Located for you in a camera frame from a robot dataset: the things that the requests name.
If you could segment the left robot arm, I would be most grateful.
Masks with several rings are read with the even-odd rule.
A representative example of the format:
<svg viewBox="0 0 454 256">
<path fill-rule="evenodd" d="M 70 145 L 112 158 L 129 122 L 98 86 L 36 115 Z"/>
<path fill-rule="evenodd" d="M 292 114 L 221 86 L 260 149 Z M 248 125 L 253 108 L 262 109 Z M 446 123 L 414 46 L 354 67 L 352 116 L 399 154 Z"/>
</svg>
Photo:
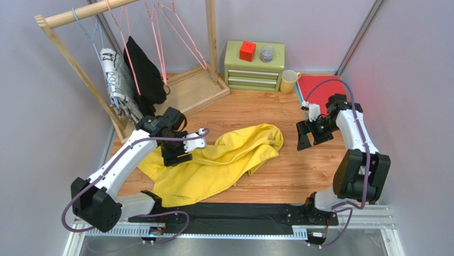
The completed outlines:
<svg viewBox="0 0 454 256">
<path fill-rule="evenodd" d="M 65 221 L 69 209 L 73 214 L 103 233 L 119 220 L 150 214 L 156 197 L 150 192 L 119 197 L 118 192 L 137 166 L 159 149 L 165 166 L 176 166 L 192 159 L 191 151 L 207 146 L 208 129 L 188 133 L 185 115 L 169 107 L 162 115 L 144 116 L 121 149 L 103 167 L 88 178 L 76 178 L 71 186 L 71 201 L 61 220 L 69 231 L 76 232 Z"/>
</svg>

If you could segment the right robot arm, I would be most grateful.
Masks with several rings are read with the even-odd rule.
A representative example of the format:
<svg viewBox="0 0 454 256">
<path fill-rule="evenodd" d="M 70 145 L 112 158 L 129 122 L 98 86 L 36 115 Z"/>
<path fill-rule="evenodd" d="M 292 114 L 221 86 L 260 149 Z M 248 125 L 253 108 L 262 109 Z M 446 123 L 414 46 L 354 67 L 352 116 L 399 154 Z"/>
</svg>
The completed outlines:
<svg viewBox="0 0 454 256">
<path fill-rule="evenodd" d="M 359 103 L 349 102 L 344 94 L 334 94 L 326 103 L 327 114 L 317 104 L 303 101 L 305 120 L 296 124 L 298 150 L 332 140 L 340 131 L 346 153 L 337 168 L 333 184 L 324 191 L 313 192 L 304 204 L 304 219 L 324 224 L 342 206 L 361 208 L 379 200 L 391 166 L 390 157 L 381 154 L 372 143 L 363 121 Z"/>
</svg>

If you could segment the yellow trousers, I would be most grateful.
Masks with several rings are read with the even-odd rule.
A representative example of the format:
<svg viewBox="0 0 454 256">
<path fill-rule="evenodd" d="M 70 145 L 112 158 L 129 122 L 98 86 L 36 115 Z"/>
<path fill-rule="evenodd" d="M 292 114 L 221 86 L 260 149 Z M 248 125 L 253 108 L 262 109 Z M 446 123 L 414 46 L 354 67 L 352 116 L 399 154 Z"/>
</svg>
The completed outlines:
<svg viewBox="0 0 454 256">
<path fill-rule="evenodd" d="M 153 182 L 163 207 L 192 205 L 219 194 L 245 173 L 252 175 L 279 156 L 284 137 L 279 128 L 260 124 L 221 135 L 213 145 L 192 152 L 192 160 L 166 167 L 157 149 L 138 168 Z"/>
</svg>

